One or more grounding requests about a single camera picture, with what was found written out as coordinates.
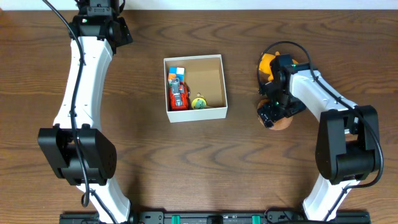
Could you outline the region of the brown plush toy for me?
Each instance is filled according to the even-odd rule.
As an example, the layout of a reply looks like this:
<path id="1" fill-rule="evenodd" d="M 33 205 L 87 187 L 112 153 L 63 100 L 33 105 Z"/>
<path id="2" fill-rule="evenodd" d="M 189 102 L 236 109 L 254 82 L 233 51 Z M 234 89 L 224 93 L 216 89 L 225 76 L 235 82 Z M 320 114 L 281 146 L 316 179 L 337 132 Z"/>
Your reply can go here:
<path id="1" fill-rule="evenodd" d="M 257 108 L 258 109 L 261 108 L 264 104 L 266 104 L 268 102 L 269 102 L 269 100 L 267 98 L 261 100 L 259 102 Z M 282 119 L 276 121 L 275 123 L 273 123 L 273 126 L 270 127 L 269 129 L 274 130 L 274 131 L 280 131 L 280 130 L 286 129 L 291 125 L 292 121 L 293 121 L 292 116 L 289 118 L 282 118 Z"/>

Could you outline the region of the orange rubber animal toy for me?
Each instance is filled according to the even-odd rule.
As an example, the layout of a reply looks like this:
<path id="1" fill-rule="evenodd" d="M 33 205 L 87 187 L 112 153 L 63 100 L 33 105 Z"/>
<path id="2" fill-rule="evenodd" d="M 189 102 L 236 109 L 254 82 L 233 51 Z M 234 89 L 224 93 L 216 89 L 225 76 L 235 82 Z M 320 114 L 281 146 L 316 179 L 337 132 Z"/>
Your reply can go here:
<path id="1" fill-rule="evenodd" d="M 271 81 L 274 80 L 273 72 L 284 72 L 285 66 L 298 64 L 298 61 L 292 59 L 291 63 L 288 63 L 286 65 L 280 64 L 273 70 L 271 68 L 271 62 L 278 55 L 280 55 L 279 52 L 275 52 L 274 54 L 265 53 L 263 56 L 260 57 L 259 63 L 257 65 L 257 80 L 258 80 L 259 85 L 261 85 L 261 83 L 262 83 L 262 79 L 261 79 L 260 73 L 268 75 L 266 80 L 268 82 L 271 82 Z"/>

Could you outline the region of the white cardboard box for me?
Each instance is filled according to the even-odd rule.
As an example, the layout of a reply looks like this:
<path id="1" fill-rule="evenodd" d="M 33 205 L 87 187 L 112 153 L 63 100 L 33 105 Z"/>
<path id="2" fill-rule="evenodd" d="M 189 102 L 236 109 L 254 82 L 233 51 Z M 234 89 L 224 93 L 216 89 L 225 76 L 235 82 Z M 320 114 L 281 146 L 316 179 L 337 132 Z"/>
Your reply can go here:
<path id="1" fill-rule="evenodd" d="M 185 68 L 184 83 L 187 86 L 190 100 L 188 110 L 171 110 L 169 83 L 167 80 L 170 67 Z M 164 86 L 166 113 L 171 123 L 223 119 L 226 117 L 228 101 L 223 60 L 220 54 L 165 58 Z M 203 95 L 208 105 L 212 106 L 212 108 L 193 110 L 191 102 L 195 99 L 197 93 Z"/>

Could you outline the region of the multicolour puzzle cube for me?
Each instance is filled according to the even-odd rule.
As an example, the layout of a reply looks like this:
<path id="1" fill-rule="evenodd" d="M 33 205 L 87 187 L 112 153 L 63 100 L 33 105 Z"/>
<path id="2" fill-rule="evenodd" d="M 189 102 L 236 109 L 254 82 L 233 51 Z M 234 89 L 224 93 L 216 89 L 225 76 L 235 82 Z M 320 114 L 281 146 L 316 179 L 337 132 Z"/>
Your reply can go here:
<path id="1" fill-rule="evenodd" d="M 181 84 L 184 84 L 185 68 L 183 67 L 170 67 L 168 73 L 168 83 L 171 84 L 172 80 L 178 78 Z"/>

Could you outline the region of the red toy truck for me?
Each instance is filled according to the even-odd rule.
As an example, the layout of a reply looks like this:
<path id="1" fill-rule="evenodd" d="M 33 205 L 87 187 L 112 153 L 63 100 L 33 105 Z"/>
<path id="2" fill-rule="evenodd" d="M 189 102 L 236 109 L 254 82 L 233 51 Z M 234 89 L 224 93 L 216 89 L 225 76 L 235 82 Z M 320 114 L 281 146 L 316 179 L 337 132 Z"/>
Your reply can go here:
<path id="1" fill-rule="evenodd" d="M 172 111 L 182 111 L 189 109 L 188 90 L 178 78 L 171 79 L 169 83 L 169 96 Z"/>

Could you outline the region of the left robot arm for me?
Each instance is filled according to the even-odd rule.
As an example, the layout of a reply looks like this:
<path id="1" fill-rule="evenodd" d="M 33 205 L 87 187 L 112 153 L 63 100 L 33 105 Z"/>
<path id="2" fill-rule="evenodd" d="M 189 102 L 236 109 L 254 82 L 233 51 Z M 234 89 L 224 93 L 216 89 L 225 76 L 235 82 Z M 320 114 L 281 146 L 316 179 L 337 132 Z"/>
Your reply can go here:
<path id="1" fill-rule="evenodd" d="M 65 19 L 71 38 L 70 71 L 62 105 L 38 144 L 59 179 L 83 192 L 81 204 L 96 215 L 61 215 L 62 223 L 134 223 L 131 201 L 116 180 L 117 153 L 101 132 L 101 102 L 109 64 L 118 47 L 132 43 L 120 16 L 125 2 L 77 1 L 78 14 Z"/>

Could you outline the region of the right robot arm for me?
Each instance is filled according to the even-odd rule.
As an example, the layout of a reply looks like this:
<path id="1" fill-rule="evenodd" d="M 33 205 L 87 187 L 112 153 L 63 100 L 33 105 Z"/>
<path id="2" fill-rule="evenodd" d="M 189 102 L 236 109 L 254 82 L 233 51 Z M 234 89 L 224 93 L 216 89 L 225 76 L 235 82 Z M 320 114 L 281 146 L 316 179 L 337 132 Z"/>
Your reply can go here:
<path id="1" fill-rule="evenodd" d="M 319 176 L 302 203 L 306 221 L 338 222 L 337 209 L 353 189 L 367 188 L 381 177 L 383 157 L 378 115 L 372 106 L 358 106 L 334 90 L 312 67 L 289 54 L 264 54 L 257 73 L 266 96 L 257 107 L 263 126 L 287 128 L 292 117 L 309 110 L 319 122 L 315 161 Z"/>

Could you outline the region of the black mounting rail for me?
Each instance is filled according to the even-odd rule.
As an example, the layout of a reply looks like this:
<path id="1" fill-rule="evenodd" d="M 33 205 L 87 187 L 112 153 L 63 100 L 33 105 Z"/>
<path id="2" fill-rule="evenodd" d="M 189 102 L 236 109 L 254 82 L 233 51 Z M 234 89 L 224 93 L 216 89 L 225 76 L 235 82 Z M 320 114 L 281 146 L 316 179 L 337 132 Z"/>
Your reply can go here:
<path id="1" fill-rule="evenodd" d="M 100 221 L 96 214 L 61 214 L 61 224 L 108 223 Z M 307 220 L 293 211 L 268 210 L 264 213 L 164 213 L 142 212 L 134 214 L 123 223 L 138 224 L 278 224 L 278 223 L 336 223 L 371 224 L 368 212 L 338 212 L 330 221 Z"/>

